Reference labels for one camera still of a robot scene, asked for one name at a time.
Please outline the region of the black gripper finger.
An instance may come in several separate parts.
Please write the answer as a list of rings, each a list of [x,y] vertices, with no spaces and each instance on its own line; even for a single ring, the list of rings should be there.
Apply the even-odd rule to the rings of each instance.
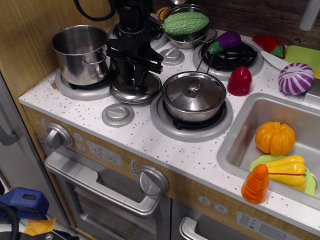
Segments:
[[[134,66],[134,81],[136,86],[141,86],[149,70],[145,65],[137,64]]]
[[[117,68],[124,81],[132,81],[135,78],[134,66],[129,59],[119,57],[117,59]]]

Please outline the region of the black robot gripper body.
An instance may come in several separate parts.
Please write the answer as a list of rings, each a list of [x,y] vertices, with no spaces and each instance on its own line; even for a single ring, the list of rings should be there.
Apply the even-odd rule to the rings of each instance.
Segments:
[[[127,34],[120,38],[107,38],[106,54],[116,60],[124,59],[132,65],[143,64],[146,70],[160,74],[163,70],[163,57],[151,47],[151,38],[146,32]]]

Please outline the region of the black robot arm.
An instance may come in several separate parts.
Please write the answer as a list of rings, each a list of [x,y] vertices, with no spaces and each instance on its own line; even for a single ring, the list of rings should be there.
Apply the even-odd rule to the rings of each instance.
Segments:
[[[151,47],[151,41],[164,34],[160,22],[151,16],[153,4],[153,0],[116,0],[120,38],[105,41],[105,54],[115,59],[122,79],[136,87],[149,71],[162,71],[163,57]]]

